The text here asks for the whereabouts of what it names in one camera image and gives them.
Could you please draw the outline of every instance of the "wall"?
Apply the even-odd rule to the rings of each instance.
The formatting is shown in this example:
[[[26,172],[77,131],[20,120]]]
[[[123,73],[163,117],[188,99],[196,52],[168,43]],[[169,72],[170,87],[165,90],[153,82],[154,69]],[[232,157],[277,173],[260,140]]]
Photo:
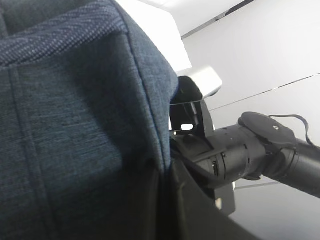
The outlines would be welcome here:
[[[192,65],[209,64],[222,79],[207,100],[216,128],[247,111],[300,114],[320,145],[319,12],[318,0],[256,0],[184,40]],[[304,139],[300,121],[277,120]],[[261,239],[319,239],[320,199],[268,178],[238,181],[235,197],[231,218]]]
[[[185,39],[192,66],[223,80],[209,109],[319,73],[319,12],[319,0],[256,0]]]

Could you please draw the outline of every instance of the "seam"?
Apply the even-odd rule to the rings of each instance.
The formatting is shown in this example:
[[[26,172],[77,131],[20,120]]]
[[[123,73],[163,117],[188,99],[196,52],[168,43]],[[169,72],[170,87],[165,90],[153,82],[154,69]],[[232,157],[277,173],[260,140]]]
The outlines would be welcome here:
[[[17,98],[18,98],[18,93],[17,89],[22,92],[20,94],[20,97],[23,97],[23,89],[20,85],[20,78],[19,78],[19,72],[18,70],[15,69],[10,69],[8,70],[8,77],[10,81],[10,86],[11,86],[11,92],[12,92],[12,98],[13,98],[13,104],[14,104],[14,110],[16,112],[20,132],[22,135],[22,142],[23,142],[23,151],[24,151],[24,156],[25,156],[25,161],[26,165],[28,168],[28,175],[29,175],[29,181],[30,185],[32,188],[32,191],[34,193],[35,199],[36,199],[36,204],[38,207],[38,210],[41,214],[41,218],[43,219],[43,225],[46,230],[47,236],[49,239],[57,239],[57,237],[53,237],[54,233],[57,233],[57,222],[54,218],[53,214],[53,209],[51,207],[50,201],[49,201],[49,196],[48,192],[46,189],[46,185],[43,181],[43,173],[41,169],[41,164],[39,162],[39,159],[37,158],[37,152],[35,149],[35,144],[31,132],[31,126],[29,124],[29,117],[27,111],[25,111],[22,106],[18,104]],[[30,159],[33,159],[35,162],[35,166],[31,167],[31,161]],[[45,217],[45,207],[43,206],[43,201],[41,201],[40,195],[43,194],[47,207],[49,207],[50,210],[50,219],[48,217]]]
[[[166,166],[166,162],[165,162],[165,154],[164,154],[164,146],[163,146],[163,142],[161,141],[161,138],[160,138],[160,134],[159,134],[159,128],[157,126],[157,123],[155,121],[155,115],[154,115],[154,112],[153,112],[153,109],[152,109],[152,105],[151,105],[151,101],[150,101],[150,96],[147,94],[147,87],[145,85],[145,82],[143,81],[143,77],[142,77],[142,73],[141,73],[141,70],[140,70],[140,66],[138,64],[138,61],[137,61],[137,58],[134,54],[134,51],[133,51],[133,48],[132,48],[132,39],[131,39],[131,36],[130,36],[130,30],[129,30],[129,27],[128,27],[128,24],[127,22],[124,20],[124,16],[123,14],[119,11],[118,9],[118,5],[114,3],[114,0],[112,0],[113,4],[116,6],[116,10],[118,12],[118,14],[121,16],[126,28],[127,28],[127,33],[126,33],[126,36],[127,36],[127,39],[128,39],[128,43],[129,43],[129,47],[130,47],[130,53],[132,55],[132,58],[134,60],[134,63],[135,63],[135,67],[138,71],[138,75],[139,75],[139,80],[141,81],[142,83],[142,86],[143,86],[143,91],[144,91],[144,95],[145,95],[145,98],[146,98],[146,101],[147,101],[147,105],[148,105],[148,108],[149,108],[149,113],[151,115],[151,118],[152,118],[152,123],[155,127],[155,133],[156,133],[156,136],[158,138],[158,143],[160,145],[160,153],[161,153],[161,158],[162,158],[162,166],[163,166],[163,170],[165,173],[167,173],[167,166]]]

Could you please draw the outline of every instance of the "fabric seam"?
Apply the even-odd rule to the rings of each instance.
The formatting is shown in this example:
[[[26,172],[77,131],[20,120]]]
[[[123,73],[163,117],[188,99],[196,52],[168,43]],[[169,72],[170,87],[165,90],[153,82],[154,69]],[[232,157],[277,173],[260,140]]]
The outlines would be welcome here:
[[[142,77],[142,74],[141,74],[140,66],[139,66],[139,64],[138,64],[137,58],[136,58],[136,56],[135,56],[135,54],[134,54],[134,51],[133,51],[133,48],[132,48],[132,39],[131,39],[131,36],[130,36],[130,30],[129,30],[129,28],[128,28],[127,22],[124,20],[124,16],[123,16],[122,13],[119,11],[117,4],[115,4],[114,2],[113,2],[113,4],[115,5],[115,8],[116,8],[117,12],[118,12],[119,15],[121,16],[121,18],[122,18],[122,20],[123,20],[126,28],[128,29],[128,33],[126,33],[126,35],[127,35],[128,43],[129,43],[129,46],[130,46],[130,53],[131,53],[132,58],[133,58],[133,60],[134,60],[135,67],[136,67],[136,69],[137,69],[137,71],[138,71],[139,80],[141,81],[142,86],[143,86],[143,91],[144,91],[144,95],[145,95],[146,100],[147,100],[147,104],[148,104],[148,108],[149,108],[149,113],[150,113],[150,115],[151,115],[151,117],[152,117],[152,123],[153,123],[153,125],[154,125],[154,127],[155,127],[156,136],[157,136],[157,138],[158,138],[158,142],[159,142],[160,148],[161,148],[161,151],[160,151],[160,152],[161,152],[161,158],[162,158],[162,164],[163,164],[163,171],[166,173],[166,172],[167,172],[167,166],[166,166],[165,158],[164,158],[164,155],[165,155],[165,154],[164,154],[164,146],[163,146],[163,143],[162,143],[162,141],[161,141],[161,139],[160,139],[159,129],[158,129],[158,126],[157,126],[156,121],[155,121],[155,115],[154,115],[154,112],[153,112],[153,109],[152,109],[152,106],[151,106],[150,97],[149,97],[149,95],[147,94],[147,87],[146,87],[146,85],[145,85],[145,83],[144,83],[144,81],[143,81],[143,77]]]

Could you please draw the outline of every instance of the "cable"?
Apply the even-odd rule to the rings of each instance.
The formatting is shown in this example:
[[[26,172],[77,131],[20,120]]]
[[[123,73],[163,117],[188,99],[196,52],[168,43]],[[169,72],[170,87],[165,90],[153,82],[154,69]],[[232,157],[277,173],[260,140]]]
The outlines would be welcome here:
[[[296,114],[292,114],[292,115],[270,115],[269,117],[270,118],[296,118],[296,119],[299,119],[300,121],[303,122],[304,127],[305,127],[305,139],[306,139],[306,142],[309,145],[311,145],[312,147],[314,147],[314,148],[316,148],[316,149],[318,149],[320,151],[320,148],[317,145],[315,145],[309,138],[309,135],[308,135],[309,123],[305,118],[303,118],[300,115],[296,115]]]

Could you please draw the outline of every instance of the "ceiling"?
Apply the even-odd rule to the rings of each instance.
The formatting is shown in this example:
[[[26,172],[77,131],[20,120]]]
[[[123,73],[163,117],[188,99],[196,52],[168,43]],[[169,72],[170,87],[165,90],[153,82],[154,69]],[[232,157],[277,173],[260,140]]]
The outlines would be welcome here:
[[[139,0],[172,14],[183,36],[244,0]]]

